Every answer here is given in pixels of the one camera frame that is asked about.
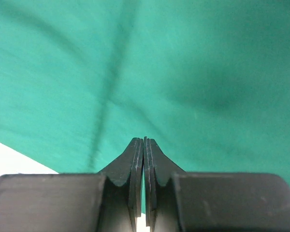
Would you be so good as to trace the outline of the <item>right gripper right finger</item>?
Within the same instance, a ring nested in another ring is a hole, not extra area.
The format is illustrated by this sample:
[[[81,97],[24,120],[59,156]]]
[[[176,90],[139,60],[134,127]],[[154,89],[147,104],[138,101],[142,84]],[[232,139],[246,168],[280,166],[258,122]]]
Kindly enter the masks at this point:
[[[144,139],[152,232],[290,232],[290,187],[269,173],[187,172]]]

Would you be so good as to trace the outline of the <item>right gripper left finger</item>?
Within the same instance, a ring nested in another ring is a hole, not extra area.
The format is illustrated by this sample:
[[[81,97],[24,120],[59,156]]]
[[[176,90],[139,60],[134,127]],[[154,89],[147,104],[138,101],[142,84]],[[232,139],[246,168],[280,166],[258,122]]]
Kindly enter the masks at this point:
[[[143,140],[96,174],[59,174],[0,143],[0,232],[134,232]]]

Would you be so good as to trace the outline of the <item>green surgical cloth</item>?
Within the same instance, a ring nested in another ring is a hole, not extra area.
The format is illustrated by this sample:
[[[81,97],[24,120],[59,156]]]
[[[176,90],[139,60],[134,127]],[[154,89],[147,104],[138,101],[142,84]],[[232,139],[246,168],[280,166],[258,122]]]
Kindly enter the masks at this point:
[[[0,142],[59,172],[132,137],[290,178],[290,0],[0,0]]]

